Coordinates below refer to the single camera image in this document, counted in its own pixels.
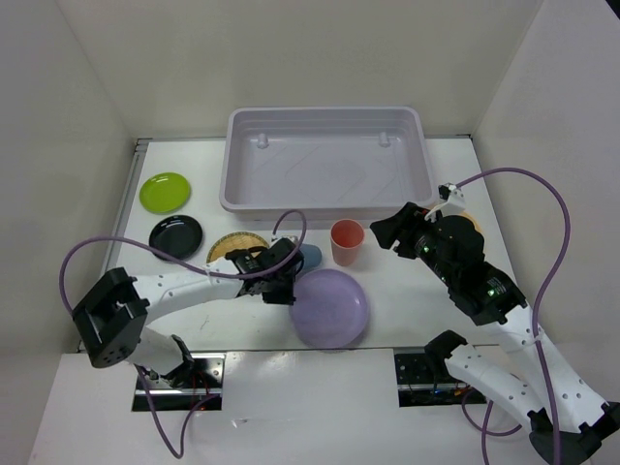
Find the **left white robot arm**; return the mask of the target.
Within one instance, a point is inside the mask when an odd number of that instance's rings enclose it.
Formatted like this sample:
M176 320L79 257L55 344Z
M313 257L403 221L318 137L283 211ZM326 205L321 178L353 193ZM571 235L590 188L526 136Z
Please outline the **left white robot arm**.
M173 313L212 301L258 295L266 304L295 302L294 285L304 258L280 238L268 248L237 249L195 270L132 276L107 271L72 311L92 367L132 363L178 388L197 364L178 335L150 328Z

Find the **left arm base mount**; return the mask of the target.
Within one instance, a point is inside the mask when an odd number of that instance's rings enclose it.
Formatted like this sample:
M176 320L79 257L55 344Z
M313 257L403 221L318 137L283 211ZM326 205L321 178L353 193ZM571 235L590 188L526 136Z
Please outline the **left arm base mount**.
M141 369L157 412L188 412L222 408L225 353L194 352L193 371L181 382L172 382L152 370Z

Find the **blue plastic cup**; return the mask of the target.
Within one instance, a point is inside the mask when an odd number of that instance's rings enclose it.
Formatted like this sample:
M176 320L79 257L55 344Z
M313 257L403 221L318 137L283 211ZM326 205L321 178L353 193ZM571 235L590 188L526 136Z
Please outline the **blue plastic cup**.
M313 244L302 244L299 248L302 260L297 270L298 275L312 271L322 264L323 254L321 249Z

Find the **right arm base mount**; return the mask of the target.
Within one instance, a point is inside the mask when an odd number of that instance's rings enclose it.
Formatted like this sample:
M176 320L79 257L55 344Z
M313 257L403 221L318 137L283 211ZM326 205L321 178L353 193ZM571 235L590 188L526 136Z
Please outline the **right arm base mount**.
M400 408L486 403L481 393L434 367L422 348L395 350L393 361Z

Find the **lavender plastic bin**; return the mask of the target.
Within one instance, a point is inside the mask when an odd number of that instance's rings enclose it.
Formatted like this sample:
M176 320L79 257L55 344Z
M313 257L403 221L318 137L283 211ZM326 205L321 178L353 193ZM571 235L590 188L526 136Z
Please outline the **lavender plastic bin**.
M309 219L366 220L437 199L412 108L239 108L229 118L219 200L240 217L300 209Z

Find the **salmon pink plastic cup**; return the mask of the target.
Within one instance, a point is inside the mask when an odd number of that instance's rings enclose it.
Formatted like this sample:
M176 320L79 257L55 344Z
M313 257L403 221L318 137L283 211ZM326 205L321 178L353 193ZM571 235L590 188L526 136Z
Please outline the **salmon pink plastic cup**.
M352 219L335 222L330 229L331 252L334 261L340 266L353 264L364 241L363 226Z

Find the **purple plastic plate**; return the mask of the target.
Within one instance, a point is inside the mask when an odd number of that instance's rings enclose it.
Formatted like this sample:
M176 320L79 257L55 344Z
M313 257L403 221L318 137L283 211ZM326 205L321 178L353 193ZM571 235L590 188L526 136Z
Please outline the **purple plastic plate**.
M297 337L320 350L340 350L365 331L370 306L359 282L337 269L317 269L294 285L289 309Z

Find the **black glossy plate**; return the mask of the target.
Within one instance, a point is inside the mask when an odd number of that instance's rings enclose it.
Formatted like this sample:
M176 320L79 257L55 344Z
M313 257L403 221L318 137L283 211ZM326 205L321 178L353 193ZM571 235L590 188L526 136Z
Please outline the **black glossy plate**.
M188 215L172 215L151 230L148 245L179 260L194 256L202 246L201 224Z

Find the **lime green plate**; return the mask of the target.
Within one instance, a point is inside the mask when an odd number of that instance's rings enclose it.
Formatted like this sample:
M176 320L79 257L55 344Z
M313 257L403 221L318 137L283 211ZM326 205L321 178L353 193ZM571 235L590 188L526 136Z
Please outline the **lime green plate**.
M177 172L162 172L144 181L139 189L142 207L155 214L165 214L181 208L191 196L191 185Z

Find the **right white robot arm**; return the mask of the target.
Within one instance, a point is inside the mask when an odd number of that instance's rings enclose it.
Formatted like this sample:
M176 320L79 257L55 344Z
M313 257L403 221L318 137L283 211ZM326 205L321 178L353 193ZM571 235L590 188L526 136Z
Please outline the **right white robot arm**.
M534 328L524 294L488 263L484 238L467 218L426 220L411 202L371 224L379 246L421 260L446 286L456 308L499 345L516 372L486 359L457 333L446 330L424 350L424 368L436 381L450 376L493 401L527 432L548 464L581 464L619 429L619 405L592 390L542 329Z

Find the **cream yellow plastic plate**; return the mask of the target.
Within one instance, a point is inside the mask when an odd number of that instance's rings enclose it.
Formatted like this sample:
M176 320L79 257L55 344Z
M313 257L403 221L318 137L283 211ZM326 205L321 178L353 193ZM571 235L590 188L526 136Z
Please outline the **cream yellow plastic plate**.
M473 224L474 229L478 233L483 234L483 229L481 228L480 223L471 214L469 214L466 211L463 211L463 212L459 213L459 216L468 219Z

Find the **woven bamboo plate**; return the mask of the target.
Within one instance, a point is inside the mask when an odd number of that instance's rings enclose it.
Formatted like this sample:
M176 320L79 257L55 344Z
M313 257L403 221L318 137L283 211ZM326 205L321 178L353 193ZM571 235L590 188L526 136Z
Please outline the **woven bamboo plate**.
M232 232L214 242L207 253L206 262L214 262L234 250L267 247L267 241L253 232Z

